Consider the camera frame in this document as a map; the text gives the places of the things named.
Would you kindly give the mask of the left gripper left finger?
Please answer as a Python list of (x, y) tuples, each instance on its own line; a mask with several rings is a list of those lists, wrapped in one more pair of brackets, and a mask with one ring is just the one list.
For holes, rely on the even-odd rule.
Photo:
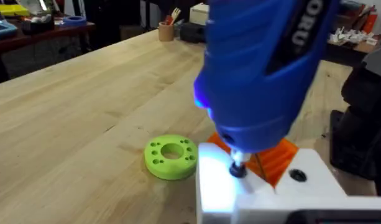
[(234, 161), (230, 148), (213, 133), (198, 146), (196, 168), (196, 222), (230, 223), (238, 196), (271, 196), (273, 187), (260, 171), (245, 168), (242, 177), (230, 173)]

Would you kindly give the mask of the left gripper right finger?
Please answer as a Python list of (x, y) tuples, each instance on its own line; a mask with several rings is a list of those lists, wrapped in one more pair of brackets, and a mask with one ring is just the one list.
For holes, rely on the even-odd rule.
[(283, 139), (255, 155), (257, 173), (277, 195), (345, 196), (346, 193), (314, 149), (299, 148)]

